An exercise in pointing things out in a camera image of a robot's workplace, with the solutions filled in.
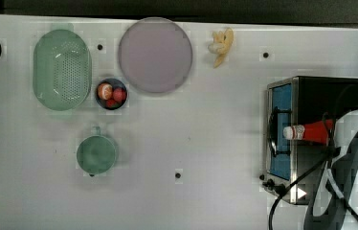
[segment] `white table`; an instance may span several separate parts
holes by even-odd
[[[0,229],[267,229],[275,198],[257,179],[267,84],[297,75],[358,78],[358,29],[178,23],[194,51],[178,90],[147,95],[122,78],[130,98],[119,112],[106,113],[92,91],[78,109],[54,113],[32,89],[34,46],[51,22],[72,23],[87,43],[94,85],[122,76],[117,47],[134,23],[0,15]],[[213,69],[207,45],[225,27],[235,43]],[[95,124],[116,140],[120,158],[90,177],[76,149]],[[276,229],[302,228],[305,209],[282,202]]]

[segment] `green cup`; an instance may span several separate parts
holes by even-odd
[[[105,173],[117,160],[115,144],[108,138],[101,136],[98,126],[92,128],[93,136],[80,143],[77,160],[80,167],[90,176]]]

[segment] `green colander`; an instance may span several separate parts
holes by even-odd
[[[46,107],[77,107],[90,93],[92,59],[84,41],[69,30],[43,35],[34,49],[33,88]]]

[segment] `round plate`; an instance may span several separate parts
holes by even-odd
[[[164,93],[179,87],[188,76],[191,62],[188,36],[165,18],[137,22],[120,42],[119,63],[124,76],[147,92]]]

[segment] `fruit in bowl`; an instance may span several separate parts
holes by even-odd
[[[122,107],[127,98],[127,89],[120,80],[105,79],[98,85],[96,100],[101,107],[107,110],[115,110]]]

